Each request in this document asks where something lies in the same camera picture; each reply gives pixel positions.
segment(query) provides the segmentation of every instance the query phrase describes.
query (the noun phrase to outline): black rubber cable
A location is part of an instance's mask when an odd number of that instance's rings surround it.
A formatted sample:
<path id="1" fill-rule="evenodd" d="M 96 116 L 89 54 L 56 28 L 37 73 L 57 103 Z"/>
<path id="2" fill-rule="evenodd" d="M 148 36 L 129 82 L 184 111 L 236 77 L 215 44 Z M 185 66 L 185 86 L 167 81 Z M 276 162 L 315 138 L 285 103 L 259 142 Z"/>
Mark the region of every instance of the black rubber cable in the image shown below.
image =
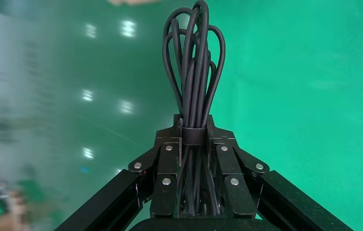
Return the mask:
<path id="1" fill-rule="evenodd" d="M 190 16 L 186 29 L 179 28 L 177 16 Z M 218 37 L 220 43 L 220 57 L 218 66 L 211 61 L 208 50 L 208 31 Z M 184 44 L 180 36 L 184 35 Z M 180 78 L 180 86 L 175 78 L 174 69 L 169 54 L 169 42 L 173 40 L 175 61 Z M 167 19 L 163 32 L 163 63 L 174 91 L 183 127 L 205 128 L 215 90 L 219 83 L 225 60 L 225 41 L 221 31 L 209 25 L 209 10 L 203 0 L 197 1 L 193 9 L 180 8 Z M 211 69 L 210 83 L 207 90 L 208 74 Z M 201 204 L 211 206 L 212 215 L 219 214 L 213 177 L 208 167 L 208 154 L 203 147 L 183 146 L 183 159 L 177 175 L 177 215 L 189 213 L 192 216 L 199 213 Z M 209 209 L 203 206 L 201 214 L 204 216 Z"/>

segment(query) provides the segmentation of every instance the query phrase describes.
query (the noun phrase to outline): green floor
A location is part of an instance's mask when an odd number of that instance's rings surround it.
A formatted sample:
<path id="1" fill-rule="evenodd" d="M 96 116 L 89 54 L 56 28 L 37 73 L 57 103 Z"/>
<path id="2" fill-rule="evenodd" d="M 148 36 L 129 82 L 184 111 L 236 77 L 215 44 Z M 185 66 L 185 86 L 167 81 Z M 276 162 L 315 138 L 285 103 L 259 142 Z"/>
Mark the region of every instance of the green floor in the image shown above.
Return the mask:
<path id="1" fill-rule="evenodd" d="M 163 25 L 193 2 L 3 9 L 0 37 L 11 38 L 0 38 L 0 176 L 34 198 L 34 230 L 59 225 L 171 125 Z M 363 1 L 208 4 L 226 41 L 216 125 L 363 231 Z M 209 43 L 218 60 L 214 35 Z"/>

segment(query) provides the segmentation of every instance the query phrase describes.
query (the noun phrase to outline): black metal bracket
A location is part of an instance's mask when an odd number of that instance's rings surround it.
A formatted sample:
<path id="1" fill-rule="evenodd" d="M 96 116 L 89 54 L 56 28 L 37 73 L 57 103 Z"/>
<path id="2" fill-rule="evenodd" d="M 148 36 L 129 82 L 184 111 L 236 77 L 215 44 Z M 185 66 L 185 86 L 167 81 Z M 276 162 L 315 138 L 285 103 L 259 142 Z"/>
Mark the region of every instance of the black metal bracket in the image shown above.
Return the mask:
<path id="1" fill-rule="evenodd" d="M 180 115 L 171 128 L 156 133 L 154 146 L 129 163 L 57 231 L 123 231 L 151 200 L 150 219 L 132 231 L 254 230 L 350 231 L 338 218 L 269 166 L 240 149 L 233 132 L 182 128 Z M 183 145 L 205 145 L 219 199 L 220 215 L 174 218 L 177 173 Z M 263 220 L 255 219 L 259 214 Z"/>

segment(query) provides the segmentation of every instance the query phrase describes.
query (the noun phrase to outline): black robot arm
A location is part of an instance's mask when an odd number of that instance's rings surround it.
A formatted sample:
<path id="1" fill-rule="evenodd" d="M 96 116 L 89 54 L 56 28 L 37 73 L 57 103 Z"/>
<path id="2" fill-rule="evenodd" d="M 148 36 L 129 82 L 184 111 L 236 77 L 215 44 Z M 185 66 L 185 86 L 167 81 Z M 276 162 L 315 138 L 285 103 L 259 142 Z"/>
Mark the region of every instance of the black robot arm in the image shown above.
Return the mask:
<path id="1" fill-rule="evenodd" d="M 56 231 L 123 231 L 151 200 L 150 219 L 131 231 L 350 231 L 351 229 L 269 166 L 239 148 L 233 132 L 215 127 L 185 130 L 180 115 L 157 131 L 153 148 L 132 161 Z M 215 185 L 219 214 L 205 196 L 197 216 L 177 217 L 177 173 L 184 140 L 204 134 L 200 147 Z"/>

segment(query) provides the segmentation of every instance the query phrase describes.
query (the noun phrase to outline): silver rivet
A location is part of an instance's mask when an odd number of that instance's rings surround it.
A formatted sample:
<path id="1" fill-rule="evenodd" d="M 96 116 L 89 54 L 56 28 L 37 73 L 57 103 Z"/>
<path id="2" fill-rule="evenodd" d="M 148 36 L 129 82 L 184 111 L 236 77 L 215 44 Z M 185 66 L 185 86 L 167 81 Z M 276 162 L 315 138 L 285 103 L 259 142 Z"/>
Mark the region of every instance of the silver rivet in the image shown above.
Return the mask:
<path id="1" fill-rule="evenodd" d="M 142 167 L 142 163 L 141 162 L 136 162 L 133 167 L 135 167 L 136 169 L 139 169 L 139 168 Z"/>
<path id="2" fill-rule="evenodd" d="M 236 179 L 236 178 L 232 178 L 231 179 L 231 184 L 233 184 L 233 185 L 239 185 L 239 180 Z"/>
<path id="3" fill-rule="evenodd" d="M 162 181 L 162 183 L 163 183 L 164 185 L 169 185 L 169 184 L 171 183 L 171 180 L 170 180 L 170 179 L 168 179 L 168 178 L 164 178 L 164 179 L 163 179 L 163 181 Z"/>
<path id="4" fill-rule="evenodd" d="M 261 164 L 256 164 L 256 168 L 257 168 L 257 169 L 263 169 L 263 165 L 261 165 Z"/>

